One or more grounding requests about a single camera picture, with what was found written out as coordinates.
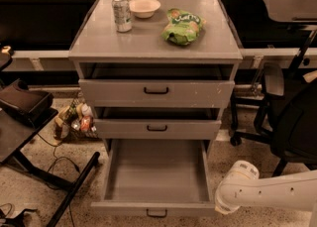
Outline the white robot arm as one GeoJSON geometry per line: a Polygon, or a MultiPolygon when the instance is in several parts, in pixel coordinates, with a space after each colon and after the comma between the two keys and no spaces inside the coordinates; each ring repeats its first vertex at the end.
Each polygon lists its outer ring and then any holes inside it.
{"type": "Polygon", "coordinates": [[[241,206],[310,211],[309,227],[317,227],[317,170],[260,178],[254,165],[236,161],[216,189],[215,210],[227,215],[241,206]]]}

